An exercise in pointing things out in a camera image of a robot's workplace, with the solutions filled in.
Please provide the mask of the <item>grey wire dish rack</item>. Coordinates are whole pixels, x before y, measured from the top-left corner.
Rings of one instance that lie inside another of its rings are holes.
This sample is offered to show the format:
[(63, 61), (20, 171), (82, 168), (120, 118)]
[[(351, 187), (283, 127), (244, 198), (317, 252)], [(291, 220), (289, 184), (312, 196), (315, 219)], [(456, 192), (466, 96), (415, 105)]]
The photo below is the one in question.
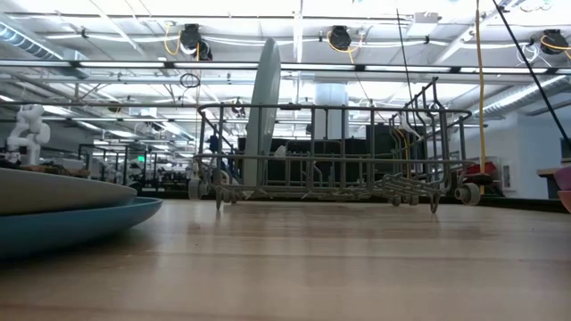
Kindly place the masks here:
[(318, 153), (319, 140), (314, 133), (308, 139), (307, 152), (275, 152), (258, 150), (246, 152), (222, 150), (227, 141), (221, 131), (224, 117), (212, 122), (199, 107), (203, 128), (212, 127), (216, 148), (213, 152), (198, 152), (194, 159), (201, 164), (200, 175), (190, 181), (191, 198), (200, 198), (208, 189), (216, 193), (216, 203), (237, 202), (262, 194), (274, 197), (330, 199), (368, 199), (384, 197), (392, 205), (407, 202), (414, 206), (420, 199), (429, 200), (430, 210), (436, 212), (441, 198), (449, 191), (466, 205), (480, 202), (476, 183), (453, 183), (451, 174), (459, 170), (465, 174), (471, 160), (461, 155), (450, 157), (448, 131), (463, 130), (471, 111), (444, 108), (438, 100), (426, 105), (426, 91), (435, 90), (431, 80), (402, 108), (391, 110), (385, 120), (389, 136), (395, 144), (390, 152), (377, 152), (376, 126), (381, 123), (380, 109), (370, 105), (368, 152), (349, 154), (346, 139), (336, 140), (338, 152)]

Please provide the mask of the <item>large light blue plate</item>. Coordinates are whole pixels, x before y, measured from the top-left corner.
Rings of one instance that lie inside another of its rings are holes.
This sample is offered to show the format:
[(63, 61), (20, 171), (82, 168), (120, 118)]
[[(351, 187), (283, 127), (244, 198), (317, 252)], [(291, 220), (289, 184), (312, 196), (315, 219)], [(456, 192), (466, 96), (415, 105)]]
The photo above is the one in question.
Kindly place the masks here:
[(246, 126), (245, 156), (268, 156), (277, 116), (281, 80), (277, 41), (268, 38), (263, 46), (252, 92)]

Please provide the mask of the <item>large teal blue plate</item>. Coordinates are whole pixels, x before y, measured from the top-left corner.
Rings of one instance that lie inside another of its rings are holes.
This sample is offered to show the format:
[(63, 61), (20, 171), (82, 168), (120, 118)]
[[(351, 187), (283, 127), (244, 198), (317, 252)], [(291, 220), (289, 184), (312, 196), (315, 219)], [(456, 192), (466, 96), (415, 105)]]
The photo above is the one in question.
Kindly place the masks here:
[(151, 218), (162, 200), (137, 197), (128, 205), (0, 217), (0, 261), (88, 243)]

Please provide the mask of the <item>large grey plate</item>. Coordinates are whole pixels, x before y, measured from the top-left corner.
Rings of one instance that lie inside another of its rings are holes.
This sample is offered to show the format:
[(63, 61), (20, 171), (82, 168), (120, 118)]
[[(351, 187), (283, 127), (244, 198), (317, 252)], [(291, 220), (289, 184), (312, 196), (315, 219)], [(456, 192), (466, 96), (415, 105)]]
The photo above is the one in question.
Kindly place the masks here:
[(0, 216), (130, 204), (137, 190), (85, 178), (0, 169)]

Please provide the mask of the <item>purple plate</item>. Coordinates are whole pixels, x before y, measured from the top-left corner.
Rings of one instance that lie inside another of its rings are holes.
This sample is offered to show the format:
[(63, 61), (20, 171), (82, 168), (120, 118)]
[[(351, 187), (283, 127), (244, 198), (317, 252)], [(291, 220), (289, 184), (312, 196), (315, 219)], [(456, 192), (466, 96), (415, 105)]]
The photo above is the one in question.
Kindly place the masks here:
[(562, 191), (571, 191), (571, 165), (556, 170), (554, 179)]

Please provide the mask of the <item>white round column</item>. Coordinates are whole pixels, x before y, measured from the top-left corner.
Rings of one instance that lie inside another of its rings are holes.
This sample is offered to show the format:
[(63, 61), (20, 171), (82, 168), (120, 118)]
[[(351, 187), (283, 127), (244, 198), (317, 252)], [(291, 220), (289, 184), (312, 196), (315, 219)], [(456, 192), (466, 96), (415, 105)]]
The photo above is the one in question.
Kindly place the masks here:
[[(348, 106), (346, 83), (317, 83), (313, 103), (326, 106)], [(315, 137), (317, 139), (342, 138), (342, 110), (315, 110)]]

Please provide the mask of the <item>black cabinets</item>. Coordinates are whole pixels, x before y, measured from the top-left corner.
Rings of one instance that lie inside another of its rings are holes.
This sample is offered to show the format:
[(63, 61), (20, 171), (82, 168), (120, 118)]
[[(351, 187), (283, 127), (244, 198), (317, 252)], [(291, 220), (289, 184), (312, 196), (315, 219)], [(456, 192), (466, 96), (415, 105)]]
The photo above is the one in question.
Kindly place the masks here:
[[(370, 144), (369, 138), (369, 125), (366, 125), (367, 137), (360, 138), (346, 138), (345, 139), (345, 156), (365, 158), (369, 155)], [(334, 155), (335, 157), (341, 156), (342, 141), (340, 139), (317, 140), (315, 142), (315, 153), (319, 157), (326, 157)], [(271, 142), (270, 151), (275, 152), (278, 147), (286, 146), (287, 151), (291, 156), (304, 156), (310, 152), (309, 140), (286, 140), (274, 138)], [(389, 128), (385, 125), (375, 125), (375, 152), (377, 158), (391, 159), (392, 152), (397, 150), (397, 142), (389, 135)], [(244, 173), (244, 160), (232, 160), (233, 170), (239, 178), (245, 178)], [(319, 174), (322, 174), (323, 186), (326, 186), (329, 181), (341, 182), (343, 177), (341, 174), (341, 164), (335, 162), (332, 164), (327, 161), (317, 161), (315, 163), (317, 169), (314, 170), (314, 180), (319, 181)], [(380, 179), (384, 174), (391, 174), (394, 172), (394, 165), (389, 163), (376, 163), (374, 165), (374, 178)], [(291, 185), (299, 185), (302, 177), (308, 173), (305, 163), (299, 161), (290, 162), (289, 177)], [(270, 185), (279, 185), (286, 181), (286, 162), (280, 160), (267, 161), (267, 179)], [(345, 181), (347, 184), (356, 183), (360, 179), (365, 181), (367, 179), (367, 164), (348, 162), (345, 166)]]

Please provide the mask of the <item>red storage bins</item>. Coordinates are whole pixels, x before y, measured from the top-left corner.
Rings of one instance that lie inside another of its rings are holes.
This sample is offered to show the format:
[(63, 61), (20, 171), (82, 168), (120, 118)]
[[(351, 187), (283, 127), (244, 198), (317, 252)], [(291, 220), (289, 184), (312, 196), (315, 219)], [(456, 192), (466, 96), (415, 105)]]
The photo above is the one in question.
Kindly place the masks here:
[(481, 169), (480, 164), (471, 164), (467, 166), (466, 171), (461, 170), (459, 173), (463, 175), (462, 182), (464, 184), (490, 185), (493, 183), (492, 174), (495, 171), (496, 166), (487, 161), (483, 169)]

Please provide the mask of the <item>wooden background desk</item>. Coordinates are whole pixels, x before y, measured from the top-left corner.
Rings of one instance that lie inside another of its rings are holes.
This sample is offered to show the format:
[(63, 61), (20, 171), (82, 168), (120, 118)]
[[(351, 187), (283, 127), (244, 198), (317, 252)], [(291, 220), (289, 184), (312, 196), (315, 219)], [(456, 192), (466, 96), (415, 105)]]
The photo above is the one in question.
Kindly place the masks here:
[(553, 168), (553, 169), (537, 169), (536, 174), (539, 177), (543, 177), (547, 179), (547, 187), (548, 187), (548, 196), (550, 199), (557, 199), (558, 198), (558, 191), (562, 191), (559, 189), (555, 179), (554, 179), (554, 172), (560, 168)]

